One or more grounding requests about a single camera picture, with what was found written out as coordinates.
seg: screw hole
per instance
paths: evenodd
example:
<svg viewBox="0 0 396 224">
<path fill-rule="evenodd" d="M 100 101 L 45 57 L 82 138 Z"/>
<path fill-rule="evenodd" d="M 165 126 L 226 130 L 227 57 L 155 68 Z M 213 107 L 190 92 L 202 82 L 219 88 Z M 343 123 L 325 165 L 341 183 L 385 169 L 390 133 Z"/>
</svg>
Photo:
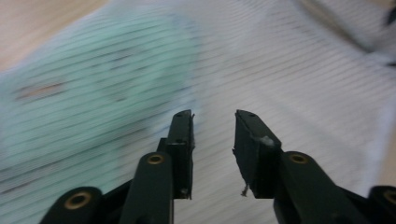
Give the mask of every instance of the screw hole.
<svg viewBox="0 0 396 224">
<path fill-rule="evenodd" d="M 152 155 L 148 157 L 148 163 L 153 165 L 163 163 L 163 160 L 164 158 L 162 155 Z"/>
<path fill-rule="evenodd" d="M 290 160 L 294 161 L 295 163 L 300 163 L 300 164 L 308 163 L 308 159 L 305 156 L 299 155 L 299 154 L 292 154 L 290 156 Z"/>
<path fill-rule="evenodd" d="M 91 194 L 87 191 L 78 192 L 67 199 L 64 203 L 64 207 L 69 210 L 79 209 L 85 206 L 91 200 L 91 197 Z"/>
</svg>

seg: tan background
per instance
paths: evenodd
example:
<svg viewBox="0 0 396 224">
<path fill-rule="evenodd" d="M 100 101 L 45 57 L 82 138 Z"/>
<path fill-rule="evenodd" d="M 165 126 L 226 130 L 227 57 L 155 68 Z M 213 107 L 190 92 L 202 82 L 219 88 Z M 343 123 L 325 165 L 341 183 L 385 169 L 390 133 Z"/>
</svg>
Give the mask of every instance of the tan background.
<svg viewBox="0 0 396 224">
<path fill-rule="evenodd" d="M 392 0 L 373 0 L 390 7 Z M 107 0 L 0 0 L 0 71 Z M 396 130 L 378 184 L 396 186 Z"/>
</svg>

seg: striped cloth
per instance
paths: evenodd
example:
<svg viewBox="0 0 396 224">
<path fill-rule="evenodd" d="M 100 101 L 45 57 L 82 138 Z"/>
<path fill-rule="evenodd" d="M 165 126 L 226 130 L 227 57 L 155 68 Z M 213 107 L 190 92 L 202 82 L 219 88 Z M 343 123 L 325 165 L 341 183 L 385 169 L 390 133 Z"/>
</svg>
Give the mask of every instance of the striped cloth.
<svg viewBox="0 0 396 224">
<path fill-rule="evenodd" d="M 0 223 L 37 223 L 69 189 L 133 178 L 188 108 L 194 185 L 176 223 L 276 223 L 271 200 L 240 196 L 236 109 L 366 194 L 386 152 L 395 72 L 322 34 L 283 0 L 119 0 L 70 25 L 0 75 Z"/>
</svg>

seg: green cloth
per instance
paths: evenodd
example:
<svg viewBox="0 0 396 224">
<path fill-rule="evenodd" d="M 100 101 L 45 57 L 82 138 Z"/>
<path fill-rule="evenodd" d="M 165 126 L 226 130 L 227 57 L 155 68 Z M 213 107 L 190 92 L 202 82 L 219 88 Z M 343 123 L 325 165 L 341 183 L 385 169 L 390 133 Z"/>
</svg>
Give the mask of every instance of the green cloth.
<svg viewBox="0 0 396 224">
<path fill-rule="evenodd" d="M 131 14 L 72 25 L 0 77 L 3 168 L 117 142 L 183 89 L 192 32 L 177 16 Z"/>
</svg>

